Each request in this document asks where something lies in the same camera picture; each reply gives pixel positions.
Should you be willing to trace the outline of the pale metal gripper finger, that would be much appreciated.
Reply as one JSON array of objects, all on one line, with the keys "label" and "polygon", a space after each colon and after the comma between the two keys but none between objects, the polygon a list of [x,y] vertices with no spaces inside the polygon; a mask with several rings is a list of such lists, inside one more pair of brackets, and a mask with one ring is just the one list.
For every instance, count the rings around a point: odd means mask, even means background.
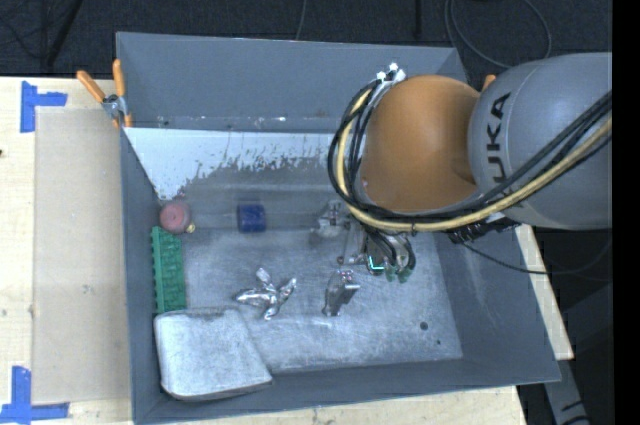
[{"label": "pale metal gripper finger", "polygon": [[336,240],[351,232],[351,217],[342,201],[330,200],[310,230],[310,242],[315,245]]},{"label": "pale metal gripper finger", "polygon": [[337,269],[329,277],[322,313],[327,317],[339,316],[341,307],[348,304],[360,288],[352,269]]}]

